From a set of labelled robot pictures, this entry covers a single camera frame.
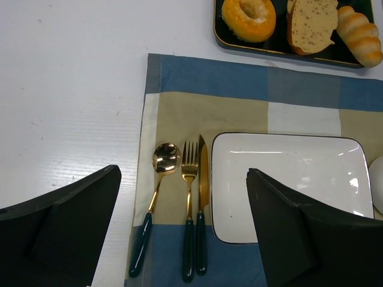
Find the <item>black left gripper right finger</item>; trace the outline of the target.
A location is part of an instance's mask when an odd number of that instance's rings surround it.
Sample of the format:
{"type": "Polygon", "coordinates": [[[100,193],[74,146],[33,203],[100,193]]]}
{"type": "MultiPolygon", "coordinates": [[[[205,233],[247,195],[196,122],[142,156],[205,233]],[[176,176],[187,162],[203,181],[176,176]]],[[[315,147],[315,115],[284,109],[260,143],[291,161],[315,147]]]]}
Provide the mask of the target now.
{"type": "Polygon", "coordinates": [[[246,183],[269,286],[382,285],[382,221],[329,206],[259,169],[246,183]]]}

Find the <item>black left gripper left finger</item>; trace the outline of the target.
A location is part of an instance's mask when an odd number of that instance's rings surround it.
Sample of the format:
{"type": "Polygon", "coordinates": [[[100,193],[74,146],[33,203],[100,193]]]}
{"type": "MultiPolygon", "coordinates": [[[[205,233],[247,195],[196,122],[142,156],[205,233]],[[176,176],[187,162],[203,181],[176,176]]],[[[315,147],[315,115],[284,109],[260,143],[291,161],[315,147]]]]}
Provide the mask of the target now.
{"type": "Polygon", "coordinates": [[[90,286],[121,182],[109,165],[1,209],[1,286],[90,286]]]}

